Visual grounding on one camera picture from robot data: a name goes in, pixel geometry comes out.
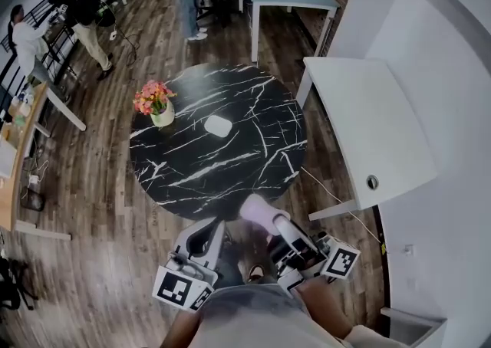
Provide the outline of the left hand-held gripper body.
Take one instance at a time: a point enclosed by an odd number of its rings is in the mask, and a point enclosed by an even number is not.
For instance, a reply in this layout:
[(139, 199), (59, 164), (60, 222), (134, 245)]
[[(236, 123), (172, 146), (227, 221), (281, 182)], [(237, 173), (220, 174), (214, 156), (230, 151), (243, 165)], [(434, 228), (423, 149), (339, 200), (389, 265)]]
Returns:
[(172, 252), (164, 266), (159, 266), (153, 297), (166, 304), (197, 312), (214, 292), (218, 273)]

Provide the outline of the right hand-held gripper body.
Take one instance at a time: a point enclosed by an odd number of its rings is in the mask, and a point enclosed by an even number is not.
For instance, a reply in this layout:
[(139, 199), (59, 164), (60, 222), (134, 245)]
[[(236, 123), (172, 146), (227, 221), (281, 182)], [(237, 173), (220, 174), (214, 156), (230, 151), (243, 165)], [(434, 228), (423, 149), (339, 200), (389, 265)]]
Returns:
[(277, 282), (286, 292), (314, 278), (328, 282), (345, 280), (355, 266), (360, 251), (329, 235), (310, 237), (307, 243), (289, 244), (281, 237), (275, 252), (269, 253), (277, 270)]

